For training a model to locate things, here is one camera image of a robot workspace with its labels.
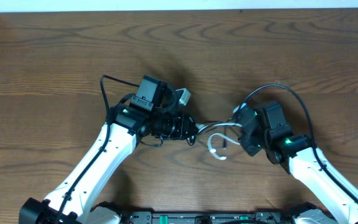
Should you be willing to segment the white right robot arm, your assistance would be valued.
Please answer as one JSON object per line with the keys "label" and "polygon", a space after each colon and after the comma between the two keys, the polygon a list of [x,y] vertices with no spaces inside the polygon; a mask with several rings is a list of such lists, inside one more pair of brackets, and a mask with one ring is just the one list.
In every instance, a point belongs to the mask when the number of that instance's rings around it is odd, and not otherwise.
{"label": "white right robot arm", "polygon": [[338,223],[358,223],[358,189],[314,146],[311,137],[293,133],[277,102],[243,103],[232,118],[241,128],[239,141],[248,155],[265,151],[272,164],[308,187]]}

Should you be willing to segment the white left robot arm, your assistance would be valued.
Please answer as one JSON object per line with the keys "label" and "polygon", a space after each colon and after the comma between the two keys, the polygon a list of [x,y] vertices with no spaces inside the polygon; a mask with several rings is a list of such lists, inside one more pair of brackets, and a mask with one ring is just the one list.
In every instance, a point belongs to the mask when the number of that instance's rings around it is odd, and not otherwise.
{"label": "white left robot arm", "polygon": [[179,109],[191,93],[144,76],[136,93],[110,106],[105,92],[106,122],[90,150],[68,177],[42,201],[29,198],[19,210],[19,223],[119,223],[122,215],[94,203],[119,165],[153,136],[193,143],[198,133],[194,119]]}

